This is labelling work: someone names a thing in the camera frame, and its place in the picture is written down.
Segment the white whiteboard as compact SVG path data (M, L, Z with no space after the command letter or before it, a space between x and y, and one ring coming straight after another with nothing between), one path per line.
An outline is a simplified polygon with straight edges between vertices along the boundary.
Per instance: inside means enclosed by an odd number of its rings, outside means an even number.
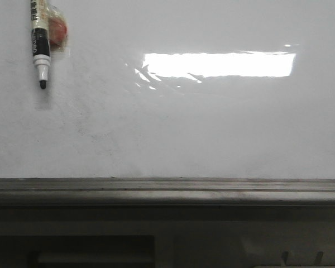
M335 179L335 1L0 1L0 178Z

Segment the black and white whiteboard marker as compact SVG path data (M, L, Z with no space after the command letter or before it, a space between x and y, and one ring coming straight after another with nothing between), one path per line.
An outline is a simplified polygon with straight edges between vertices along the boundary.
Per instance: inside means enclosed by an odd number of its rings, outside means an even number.
M30 11L33 65L38 73L40 88L46 89L51 64L47 2L44 0L31 0Z

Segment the red magnet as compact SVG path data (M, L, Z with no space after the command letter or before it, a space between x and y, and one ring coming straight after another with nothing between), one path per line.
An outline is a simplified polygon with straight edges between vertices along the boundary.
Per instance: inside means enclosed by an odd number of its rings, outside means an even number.
M68 24L61 10L48 4L49 43L51 51L63 52L68 41Z

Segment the white slotted base stand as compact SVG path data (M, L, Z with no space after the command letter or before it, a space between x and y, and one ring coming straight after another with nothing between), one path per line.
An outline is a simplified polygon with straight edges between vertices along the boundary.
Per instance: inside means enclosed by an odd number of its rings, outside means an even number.
M0 208L0 267L335 267L335 207Z

